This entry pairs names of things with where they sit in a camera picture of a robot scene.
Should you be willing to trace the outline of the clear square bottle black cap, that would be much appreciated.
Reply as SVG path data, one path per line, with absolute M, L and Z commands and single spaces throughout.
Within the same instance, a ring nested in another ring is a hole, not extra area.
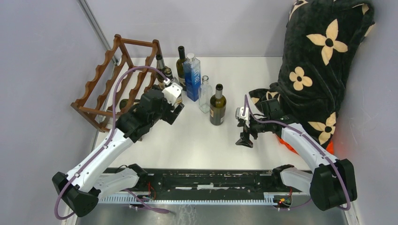
M 169 67 L 165 67 L 165 69 L 164 69 L 164 74 L 165 74 L 165 76 L 170 80 L 170 83 L 171 83 L 171 84 L 175 82 L 175 78 L 174 78 L 174 76 L 172 75 L 172 70 L 171 70 Z M 181 104 L 182 102 L 183 102 L 182 94 L 180 94 L 179 97 L 178 97 L 178 99 L 177 99 L 177 103 L 178 103 L 178 104 Z

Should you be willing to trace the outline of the clear round glass bottle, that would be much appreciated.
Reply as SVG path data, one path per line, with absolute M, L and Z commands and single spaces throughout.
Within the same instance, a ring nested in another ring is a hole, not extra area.
M 202 76 L 201 86 L 199 87 L 199 109 L 203 113 L 210 111 L 210 98 L 212 96 L 212 87 L 207 75 Z

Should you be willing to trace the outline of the green wine bottle brown label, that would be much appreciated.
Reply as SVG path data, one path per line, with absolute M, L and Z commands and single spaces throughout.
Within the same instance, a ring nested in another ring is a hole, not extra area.
M 127 106 L 128 102 L 129 102 L 129 100 L 128 100 L 127 98 L 122 99 L 122 100 L 120 101 L 120 103 L 119 103 L 119 109 L 121 110 L 121 109 L 125 108 L 125 107 Z M 140 102 L 139 99 L 135 99 L 134 102 L 132 103 L 132 105 L 136 105 L 136 104 L 138 104 L 139 102 Z

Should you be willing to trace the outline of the blue square glass bottle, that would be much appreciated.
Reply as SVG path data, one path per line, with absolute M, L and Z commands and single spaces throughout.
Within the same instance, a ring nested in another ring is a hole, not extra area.
M 187 54 L 187 61 L 183 63 L 183 70 L 187 97 L 195 102 L 199 98 L 199 87 L 201 85 L 200 60 L 193 53 Z

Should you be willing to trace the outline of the brown wooden wine rack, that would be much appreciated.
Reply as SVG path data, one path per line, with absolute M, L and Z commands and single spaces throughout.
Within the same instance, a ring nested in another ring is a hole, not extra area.
M 147 42 L 147 41 L 122 38 L 121 35 L 115 34 L 112 49 L 107 50 L 105 52 L 105 60 L 102 64 L 97 65 L 95 69 L 96 72 L 95 77 L 91 81 L 88 81 L 85 84 L 85 93 L 81 98 L 78 98 L 75 100 L 75 102 L 71 103 L 72 108 L 74 108 L 83 118 L 85 118 L 91 125 L 93 125 L 94 128 L 96 128 L 99 132 L 102 133 L 110 131 L 110 129 L 107 128 L 106 126 L 110 121 L 110 119 L 112 118 L 113 105 L 107 107 L 106 109 L 102 109 L 102 107 L 104 106 L 105 100 L 108 99 L 109 94 L 111 93 L 112 86 L 116 84 L 117 82 L 116 79 L 118 75 L 121 73 L 121 70 L 125 64 L 127 64 L 128 69 L 137 67 L 136 65 L 134 65 L 133 61 L 131 60 L 126 45 L 136 45 L 136 46 L 151 48 L 151 54 L 145 58 L 145 63 L 144 63 L 145 66 L 150 66 L 151 63 L 154 62 L 155 56 L 159 53 L 162 53 L 161 45 L 159 43 L 159 40 L 157 39 L 154 39 L 152 42 Z M 100 78 L 102 77 L 103 73 L 105 72 L 106 68 L 111 62 L 112 57 L 115 56 L 116 50 L 120 50 L 122 53 L 120 64 L 114 67 L 112 76 L 105 83 L 104 92 L 98 95 L 97 104 L 95 108 L 85 107 L 87 100 L 89 99 L 90 95 L 93 93 L 94 88 L 97 86 Z M 117 117 L 120 116 L 122 113 L 126 112 L 128 110 L 127 108 L 128 106 L 133 106 L 132 103 L 134 102 L 135 99 L 137 99 L 138 92 L 141 89 L 141 87 L 143 87 L 143 82 L 147 77 L 148 73 L 150 73 L 151 79 L 149 84 L 143 89 L 144 93 L 153 87 L 157 76 L 156 72 L 154 70 L 150 71 L 149 69 L 141 69 L 138 75 L 135 76 L 137 78 L 136 85 L 129 92 L 128 95 L 129 102 L 127 106 L 123 108 L 121 112 L 118 112 L 116 114 Z M 122 94 L 125 92 L 125 89 L 131 77 L 134 77 L 133 72 L 128 73 L 127 76 L 121 81 L 119 86 L 120 89 L 116 92 L 116 103 L 119 103 L 119 101 L 122 99 Z M 96 121 L 97 116 L 103 116 L 105 120 L 103 122 L 97 122 Z

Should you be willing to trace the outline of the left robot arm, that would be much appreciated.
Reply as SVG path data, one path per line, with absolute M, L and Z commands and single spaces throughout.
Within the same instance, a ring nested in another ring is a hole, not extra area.
M 184 108 L 180 102 L 182 89 L 176 84 L 164 90 L 149 90 L 139 102 L 123 113 L 115 122 L 108 136 L 81 163 L 67 173 L 57 172 L 52 182 L 58 193 L 54 213 L 60 220 L 58 206 L 64 201 L 77 217 L 89 214 L 99 200 L 118 191 L 134 188 L 142 191 L 147 186 L 145 171 L 136 165 L 101 178 L 108 166 L 126 149 L 147 134 L 151 127 L 163 120 L 173 124 Z

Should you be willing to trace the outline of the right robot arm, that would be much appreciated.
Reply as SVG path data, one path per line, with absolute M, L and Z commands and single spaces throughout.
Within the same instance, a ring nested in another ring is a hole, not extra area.
M 273 170 L 271 186 L 276 191 L 287 187 L 300 190 L 310 196 L 315 206 L 322 210 L 338 207 L 348 211 L 357 199 L 354 166 L 348 159 L 338 159 L 327 152 L 304 130 L 290 114 L 286 114 L 277 99 L 261 102 L 263 115 L 257 118 L 251 111 L 248 99 L 236 109 L 238 127 L 242 127 L 236 145 L 253 147 L 251 137 L 272 132 L 288 143 L 305 161 L 311 173 L 292 165 L 283 165 Z

